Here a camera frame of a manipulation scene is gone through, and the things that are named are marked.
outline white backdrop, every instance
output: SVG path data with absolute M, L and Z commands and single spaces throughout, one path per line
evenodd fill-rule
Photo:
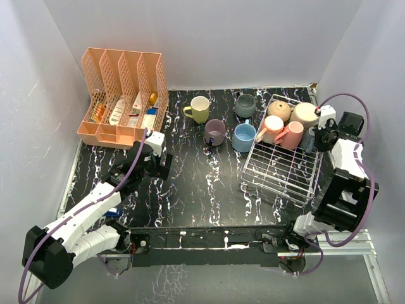
M 76 61 L 163 53 L 171 89 L 318 82 L 361 0 L 44 0 Z
M 0 303 L 17 303 L 25 235 L 56 218 L 89 93 L 42 0 L 0 6 Z
M 318 85 L 318 101 L 337 92 L 360 96 L 371 113 L 363 163 L 380 184 L 367 221 L 393 304 L 404 303 L 405 6 L 402 0 L 365 1 Z M 337 98 L 340 111 L 364 115 L 358 102 Z

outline pink plastic organizer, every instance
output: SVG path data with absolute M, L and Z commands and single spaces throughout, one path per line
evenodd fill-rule
M 83 142 L 93 146 L 129 149 L 142 138 L 142 120 L 151 107 L 149 96 L 158 95 L 153 130 L 160 130 L 169 104 L 162 55 L 114 49 L 89 48 L 82 58 L 84 75 L 90 92 L 90 106 L 78 128 Z M 128 127 L 129 114 L 140 94 L 142 110 L 135 127 Z M 109 124 L 116 103 L 123 98 L 124 111 L 118 125 Z M 99 123 L 91 119 L 97 103 L 105 107 Z

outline yellow mug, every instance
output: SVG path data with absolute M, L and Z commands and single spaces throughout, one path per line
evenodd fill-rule
M 209 116 L 209 100 L 204 96 L 197 96 L 192 99 L 190 105 L 183 108 L 183 114 L 194 119 L 197 124 L 205 123 Z

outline blue object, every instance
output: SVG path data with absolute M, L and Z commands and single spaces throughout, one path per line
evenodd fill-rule
M 255 137 L 256 129 L 249 123 L 249 119 L 247 119 L 245 123 L 236 126 L 232 136 L 232 147 L 241 153 L 249 152 Z
M 120 217 L 122 215 L 121 208 L 111 208 L 104 214 L 105 217 Z
M 146 114 L 148 114 L 148 115 L 156 115 L 157 112 L 158 112 L 158 109 L 150 108 L 149 110 L 147 110 Z

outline pink mug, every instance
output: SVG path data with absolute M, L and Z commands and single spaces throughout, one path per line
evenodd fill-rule
M 274 138 L 274 143 L 280 144 L 285 149 L 294 150 L 298 147 L 303 133 L 304 126 L 301 122 L 291 122 Z

